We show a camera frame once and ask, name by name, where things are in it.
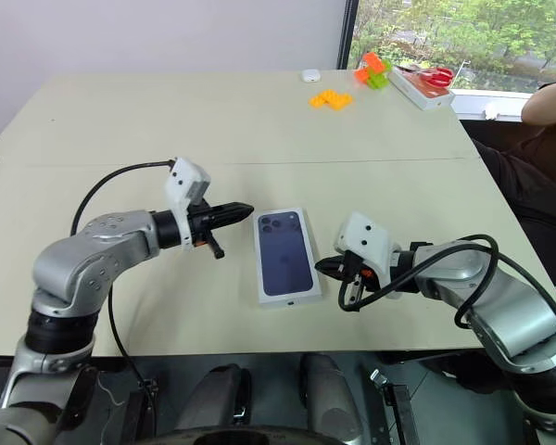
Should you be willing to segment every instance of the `red scissors handle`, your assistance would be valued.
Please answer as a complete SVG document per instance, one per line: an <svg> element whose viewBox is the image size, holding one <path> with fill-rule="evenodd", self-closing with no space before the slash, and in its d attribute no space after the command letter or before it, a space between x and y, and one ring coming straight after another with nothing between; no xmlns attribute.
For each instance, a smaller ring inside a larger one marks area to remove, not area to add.
<svg viewBox="0 0 556 445"><path fill-rule="evenodd" d="M419 72L420 78L426 83L445 88L451 85L453 71L447 68L428 68Z"/></svg>

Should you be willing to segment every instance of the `scissors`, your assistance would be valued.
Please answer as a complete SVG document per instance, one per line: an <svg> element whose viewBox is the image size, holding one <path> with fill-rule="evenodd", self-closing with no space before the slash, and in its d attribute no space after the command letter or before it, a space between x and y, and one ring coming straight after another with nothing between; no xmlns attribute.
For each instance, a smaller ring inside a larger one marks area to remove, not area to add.
<svg viewBox="0 0 556 445"><path fill-rule="evenodd" d="M453 71L448 68L406 68L397 66L400 70L404 70L406 72L412 72L414 74L418 74L420 79L428 83L431 86L436 86L439 88L446 88L451 85L451 81L453 80Z"/></svg>

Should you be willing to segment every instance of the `person's arm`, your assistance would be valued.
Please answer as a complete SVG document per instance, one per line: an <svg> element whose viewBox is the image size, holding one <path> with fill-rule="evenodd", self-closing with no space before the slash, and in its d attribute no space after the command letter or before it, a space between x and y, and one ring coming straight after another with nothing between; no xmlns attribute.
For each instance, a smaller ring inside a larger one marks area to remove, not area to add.
<svg viewBox="0 0 556 445"><path fill-rule="evenodd" d="M536 91L525 103L521 120L530 125L556 123L556 83Z"/></svg>

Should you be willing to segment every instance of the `robotic arm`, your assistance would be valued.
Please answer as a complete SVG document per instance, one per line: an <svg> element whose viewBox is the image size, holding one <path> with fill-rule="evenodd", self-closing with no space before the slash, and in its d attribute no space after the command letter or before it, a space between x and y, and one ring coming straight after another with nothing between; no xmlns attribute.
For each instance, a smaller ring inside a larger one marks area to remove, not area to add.
<svg viewBox="0 0 556 445"><path fill-rule="evenodd" d="M422 292L466 308L467 326L506 375L525 414L539 429L556 433L556 304L542 298L543 288L513 278L496 264L488 273L493 249L472 241L412 243L402 250L387 230L360 213L342 225L335 249L344 255L321 260L316 268L342 281L344 311L359 311L393 291ZM485 281L480 298L471 299ZM364 297L365 290L373 294Z"/></svg>
<svg viewBox="0 0 556 445"><path fill-rule="evenodd" d="M210 207L209 176L178 159L165 185L171 209L103 215L74 236L46 248L33 267L37 288L27 333L19 341L0 409L0 444L52 443L82 420L95 385L88 364L98 314L113 281L162 248L209 244L224 252L212 230L244 220L251 206Z"/></svg>

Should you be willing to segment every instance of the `yellow toy piece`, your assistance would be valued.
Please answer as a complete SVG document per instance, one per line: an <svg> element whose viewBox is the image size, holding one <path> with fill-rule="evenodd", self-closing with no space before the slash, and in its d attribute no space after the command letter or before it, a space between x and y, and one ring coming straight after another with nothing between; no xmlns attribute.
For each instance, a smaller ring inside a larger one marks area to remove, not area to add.
<svg viewBox="0 0 556 445"><path fill-rule="evenodd" d="M315 108L321 107L323 104L328 104L332 109L338 110L342 109L353 100L351 95L339 95L334 90L325 90L319 95L312 97L309 103Z"/></svg>
<svg viewBox="0 0 556 445"><path fill-rule="evenodd" d="M312 107L319 108L325 104L325 100L320 95L316 95L315 97L309 99L309 103Z"/></svg>

